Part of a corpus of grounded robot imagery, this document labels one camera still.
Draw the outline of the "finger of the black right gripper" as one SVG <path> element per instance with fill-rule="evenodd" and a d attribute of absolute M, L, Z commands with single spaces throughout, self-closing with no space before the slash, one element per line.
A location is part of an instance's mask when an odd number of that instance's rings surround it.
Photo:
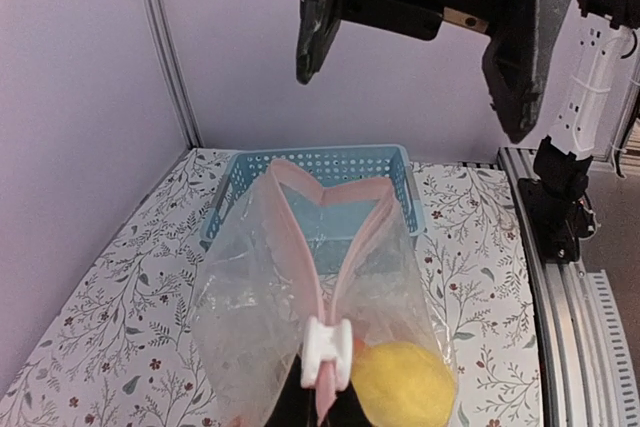
<path fill-rule="evenodd" d="M 307 85 L 318 73 L 335 39 L 343 0 L 299 0 L 296 79 Z"/>
<path fill-rule="evenodd" d="M 571 0 L 500 0 L 482 72 L 491 106 L 512 143 L 536 126 L 553 49 Z"/>

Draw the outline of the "yellow toy bell pepper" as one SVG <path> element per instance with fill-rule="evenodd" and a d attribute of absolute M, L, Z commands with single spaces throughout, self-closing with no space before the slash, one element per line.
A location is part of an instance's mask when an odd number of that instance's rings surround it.
<path fill-rule="evenodd" d="M 374 426 L 446 426 L 456 382 L 444 361 L 404 341 L 354 344 L 351 384 Z"/>

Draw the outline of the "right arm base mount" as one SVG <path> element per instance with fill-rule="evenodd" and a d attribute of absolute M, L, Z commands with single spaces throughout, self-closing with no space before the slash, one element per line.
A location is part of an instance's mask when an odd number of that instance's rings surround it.
<path fill-rule="evenodd" d="M 581 241 L 598 227 L 588 196 L 558 199 L 546 192 L 541 181 L 528 178 L 518 180 L 518 189 L 540 256 L 548 262 L 579 261 Z"/>

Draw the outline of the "clear zip top bag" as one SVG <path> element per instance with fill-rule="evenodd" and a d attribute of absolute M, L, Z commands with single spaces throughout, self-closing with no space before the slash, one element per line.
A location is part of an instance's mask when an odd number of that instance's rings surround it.
<path fill-rule="evenodd" d="M 449 330 L 424 293 L 390 179 L 326 186 L 273 160 L 232 207 L 208 253 L 192 335 L 224 426 L 374 426 L 350 382 L 301 386 L 306 321 L 349 319 L 353 347 L 411 342 L 454 380 Z"/>

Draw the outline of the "white bag zipper slider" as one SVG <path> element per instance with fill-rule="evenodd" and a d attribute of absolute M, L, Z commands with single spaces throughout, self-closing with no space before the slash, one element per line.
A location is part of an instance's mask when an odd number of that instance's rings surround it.
<path fill-rule="evenodd" d="M 321 369 L 328 367 L 334 389 L 343 391 L 350 382 L 353 362 L 353 329 L 349 319 L 327 326 L 310 316 L 305 325 L 301 353 L 301 386 L 319 387 Z"/>

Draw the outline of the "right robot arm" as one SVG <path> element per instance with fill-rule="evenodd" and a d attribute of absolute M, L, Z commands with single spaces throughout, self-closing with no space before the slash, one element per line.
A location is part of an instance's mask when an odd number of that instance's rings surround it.
<path fill-rule="evenodd" d="M 501 128 L 514 143 L 536 126 L 553 49 L 571 3 L 597 18 L 577 35 L 567 97 L 540 143 L 534 170 L 542 198 L 577 202 L 586 192 L 595 134 L 614 72 L 639 27 L 639 0 L 299 0 L 296 77 L 318 73 L 342 22 L 433 40 L 453 24 L 485 35 L 482 72 Z"/>

